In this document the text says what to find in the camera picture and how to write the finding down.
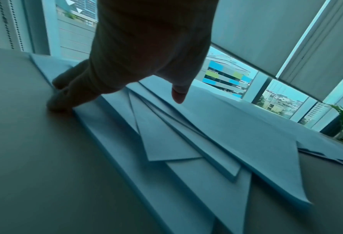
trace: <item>stack of paper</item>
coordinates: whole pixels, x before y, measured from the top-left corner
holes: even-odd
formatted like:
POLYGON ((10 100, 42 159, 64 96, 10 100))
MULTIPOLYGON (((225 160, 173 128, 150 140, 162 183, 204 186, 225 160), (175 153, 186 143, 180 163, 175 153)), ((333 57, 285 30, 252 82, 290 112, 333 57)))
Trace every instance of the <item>stack of paper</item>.
MULTIPOLYGON (((32 59, 49 83, 68 68, 32 59)), ((285 130, 297 126, 195 86, 176 104, 171 87, 152 76, 74 109, 166 230, 211 233, 217 218, 243 233, 252 173, 288 202, 310 205, 298 156, 304 141, 285 130)))

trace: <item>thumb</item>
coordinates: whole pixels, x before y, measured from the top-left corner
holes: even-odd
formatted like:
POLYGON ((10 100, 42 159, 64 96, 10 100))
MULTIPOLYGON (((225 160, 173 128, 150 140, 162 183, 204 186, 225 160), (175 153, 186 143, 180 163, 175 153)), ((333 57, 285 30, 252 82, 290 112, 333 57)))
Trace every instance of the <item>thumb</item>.
POLYGON ((47 102, 47 107, 50 111, 65 111, 92 101, 100 94, 96 92, 90 81, 88 70, 85 70, 73 79, 68 86, 54 94, 47 102))
POLYGON ((181 104, 184 102, 190 86, 191 84, 185 86, 173 85, 171 95, 176 103, 181 104))

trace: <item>blue panel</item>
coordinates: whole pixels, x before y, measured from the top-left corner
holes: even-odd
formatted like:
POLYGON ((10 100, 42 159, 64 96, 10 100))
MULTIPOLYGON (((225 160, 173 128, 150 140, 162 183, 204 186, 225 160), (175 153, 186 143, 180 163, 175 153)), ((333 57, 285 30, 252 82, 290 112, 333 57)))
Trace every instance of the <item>blue panel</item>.
POLYGON ((213 84, 213 85, 216 84, 215 81, 212 81, 212 80, 209 80, 209 79, 206 79, 206 78, 202 79, 202 82, 207 83, 207 84, 213 84))
POLYGON ((242 95, 239 95, 239 94, 237 94, 237 93, 234 93, 234 94, 232 94, 233 96, 236 96, 236 97, 238 97, 238 98, 241 98, 242 97, 242 95))
POLYGON ((248 78, 247 76, 242 76, 242 81, 246 81, 247 83, 250 83, 252 81, 251 78, 248 78))
POLYGON ((214 68, 215 70, 218 70, 218 71, 223 71, 223 65, 214 61, 210 61, 209 67, 214 68))
POLYGON ((232 84, 240 85, 240 83, 238 81, 235 81, 235 80, 232 80, 232 79, 230 79, 229 82, 232 83, 232 84))

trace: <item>table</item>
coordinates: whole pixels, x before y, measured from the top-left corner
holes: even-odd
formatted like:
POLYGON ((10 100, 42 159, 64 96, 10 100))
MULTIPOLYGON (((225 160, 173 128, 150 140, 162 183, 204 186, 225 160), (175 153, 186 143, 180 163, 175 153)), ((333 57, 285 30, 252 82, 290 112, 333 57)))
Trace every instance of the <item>table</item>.
MULTIPOLYGON (((52 93, 28 54, 0 49, 0 233, 163 233, 80 123, 47 112, 52 93)), ((314 206, 296 210, 253 176, 246 234, 343 233, 343 166, 300 164, 314 206)))

